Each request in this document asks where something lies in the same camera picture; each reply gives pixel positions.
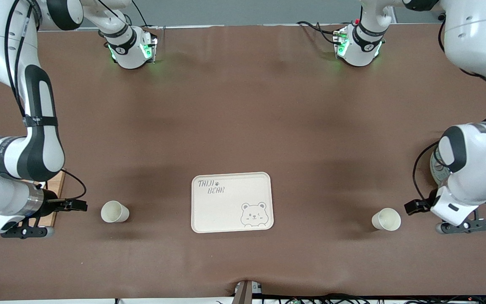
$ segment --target paper cup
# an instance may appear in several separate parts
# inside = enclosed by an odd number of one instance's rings
[[[118,201],[110,201],[100,210],[100,217],[106,223],[121,223],[129,218],[129,210]]]
[[[384,208],[373,216],[373,226],[380,230],[395,231],[401,227],[401,216],[395,209]]]

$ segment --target gray wall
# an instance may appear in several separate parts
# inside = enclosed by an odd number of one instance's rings
[[[135,0],[147,23],[173,25],[252,25],[272,23],[349,22],[359,17],[357,0]],[[134,25],[143,25],[136,8],[122,10]],[[430,12],[397,8],[399,23],[437,22]],[[84,21],[84,27],[92,27]]]

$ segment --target table surface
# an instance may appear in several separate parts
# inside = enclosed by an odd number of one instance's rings
[[[59,214],[50,239],[0,237],[0,300],[226,296],[243,279],[270,294],[486,294],[486,232],[438,235],[436,216],[403,212],[417,154],[486,116],[486,84],[447,61],[437,31],[393,25],[355,68],[308,27],[173,29],[135,71],[95,32],[39,34],[89,211]],[[24,133],[0,84],[0,135]],[[193,177],[253,171],[271,177],[272,229],[194,233]],[[80,191],[69,179],[63,194]],[[109,200],[126,223],[103,223]],[[372,229],[384,207],[398,231]]]

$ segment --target cable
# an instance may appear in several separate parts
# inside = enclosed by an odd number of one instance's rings
[[[441,166],[449,168],[449,166],[446,163],[444,163],[441,159],[438,158],[438,156],[436,156],[437,150],[438,150],[438,146],[434,149],[434,151],[432,151],[432,157],[434,157],[434,160]]]
[[[125,16],[125,21],[127,21],[127,23],[129,23],[129,25],[132,25],[131,17],[129,17],[129,15],[127,15],[127,14],[123,14],[123,16]]]
[[[149,25],[147,24],[147,22],[145,21],[145,18],[143,17],[142,13],[141,13],[141,10],[140,8],[136,5],[136,2],[135,0],[132,0],[132,3],[135,5],[135,8],[137,9],[137,11],[140,13],[140,17],[142,18],[142,21],[143,21],[143,25],[145,27],[148,27]]]
[[[425,198],[423,197],[423,194],[421,194],[421,191],[419,189],[419,186],[417,185],[417,181],[415,179],[415,173],[416,173],[416,170],[417,170],[417,164],[419,163],[421,157],[425,154],[425,152],[427,152],[428,150],[430,150],[432,147],[438,145],[440,141],[435,141],[434,143],[430,144],[430,146],[426,147],[423,149],[423,151],[417,156],[417,158],[415,159],[415,162],[413,164],[413,169],[412,169],[412,181],[413,181],[413,186],[415,187],[415,190],[417,191],[417,194],[419,194],[419,196],[421,197],[422,200],[424,200]]]
[[[104,2],[102,2],[102,0],[97,0],[100,4],[102,4],[106,9],[108,9],[110,12],[112,12],[112,14],[114,16],[117,17],[117,19],[119,19],[119,21],[125,23],[126,25],[129,25],[129,23],[126,23],[125,21],[123,21],[117,14],[116,12],[114,12],[111,8],[109,8],[106,4],[104,4]]]
[[[442,25],[440,25],[440,29],[438,30],[438,45],[440,46],[440,49],[442,49],[442,52],[446,52],[444,50],[444,44],[442,43],[442,31],[444,29],[445,24],[446,24],[446,19],[444,18],[444,21],[442,22]]]
[[[316,23],[316,26],[318,27],[318,30],[320,31],[320,33],[322,33],[322,36],[324,37],[324,39],[327,40],[327,42],[332,43],[332,44],[335,44],[337,46],[340,46],[341,45],[340,42],[336,42],[336,41],[333,41],[333,40],[329,40],[326,37],[326,34],[324,33],[324,31],[322,31],[322,27],[320,27],[320,23],[319,22]]]
[[[15,64],[14,64],[14,86],[15,86],[15,99],[16,99],[16,102],[18,104],[22,104],[21,101],[20,101],[20,88],[19,88],[19,76],[18,76],[18,65],[19,65],[19,62],[20,62],[20,55],[22,54],[22,47],[24,46],[24,41],[25,41],[25,33],[27,32],[27,26],[28,26],[28,22],[29,22],[29,19],[31,18],[31,12],[33,11],[33,6],[30,5],[29,6],[29,9],[27,10],[27,17],[26,17],[26,23],[24,25],[24,29],[22,31],[22,36],[20,38],[20,42],[19,42],[19,45],[18,45],[18,50],[16,51],[16,60],[15,60]]]
[[[311,29],[315,30],[315,31],[321,31],[318,27],[315,27],[314,25],[312,25],[311,23],[307,22],[307,21],[299,21],[297,24],[301,25],[301,24],[304,24],[304,25],[308,25]],[[333,35],[333,32],[332,31],[324,31],[322,30],[323,33],[328,33],[330,35]]]
[[[14,86],[14,82],[12,81],[12,73],[10,71],[10,59],[8,58],[9,55],[8,55],[8,38],[9,38],[9,33],[10,33],[10,23],[11,23],[11,20],[12,20],[12,15],[14,14],[14,11],[16,9],[16,6],[18,5],[18,3],[20,2],[20,0],[15,0],[14,3],[12,4],[11,8],[10,8],[10,11],[8,12],[8,17],[7,17],[7,21],[6,21],[6,26],[5,26],[5,42],[4,42],[4,48],[5,48],[5,65],[6,65],[6,69],[7,69],[7,76],[8,76],[8,82],[9,82],[9,85],[10,85],[10,88],[12,89],[12,93],[14,94],[14,96],[16,96],[16,87]],[[17,100],[17,104],[18,104],[18,108],[20,109],[20,114],[22,114],[22,117],[25,117],[25,111],[24,111],[24,107],[22,106],[22,103]]]
[[[64,173],[70,175],[70,177],[72,177],[73,179],[76,179],[77,182],[80,183],[80,185],[83,187],[84,189],[84,192],[78,196],[76,196],[75,198],[68,198],[67,200],[77,200],[79,198],[81,198],[82,196],[84,196],[86,193],[87,193],[87,187],[85,186],[85,184],[83,183],[83,181],[81,181],[78,177],[76,177],[74,174],[68,172],[67,170],[65,169],[61,169],[61,171],[63,171]]]
[[[444,44],[442,42],[442,31],[444,29],[444,25],[446,24],[446,19],[447,19],[447,16],[444,16],[444,21],[442,22],[442,25],[440,25],[440,29],[438,31],[438,45],[440,46],[440,49],[442,49],[442,52],[446,52],[445,49],[444,49]],[[465,73],[466,75],[469,75],[469,76],[474,76],[474,77],[479,77],[481,79],[483,79],[485,82],[486,82],[486,77],[484,77],[483,75],[480,75],[478,73],[469,73],[468,71],[465,71],[461,68],[459,68],[463,73]]]

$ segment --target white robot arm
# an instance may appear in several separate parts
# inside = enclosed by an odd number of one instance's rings
[[[408,8],[415,1],[405,0]],[[457,67],[486,80],[486,1],[441,0],[440,5],[447,16],[445,55]],[[429,199],[406,204],[407,212],[430,210],[447,222],[437,226],[439,233],[478,231],[480,224],[466,218],[486,202],[486,123],[450,127],[435,155],[447,177]]]
[[[81,0],[84,16],[108,41],[112,58],[125,69],[136,69],[146,62],[155,62],[157,37],[140,27],[129,25],[120,8],[131,0]]]
[[[388,6],[404,6],[402,0],[359,0],[361,17],[358,23],[334,32],[335,53],[355,67],[370,64],[378,56],[382,38],[393,17]]]
[[[65,162],[52,86],[38,61],[35,26],[73,29],[82,19],[79,0],[0,0],[0,82],[15,90],[19,104],[22,98],[27,129],[27,136],[0,136],[0,233],[30,217],[87,209],[83,201],[57,200],[53,192],[21,181],[48,181]],[[40,227],[20,231],[22,239],[50,234]]]

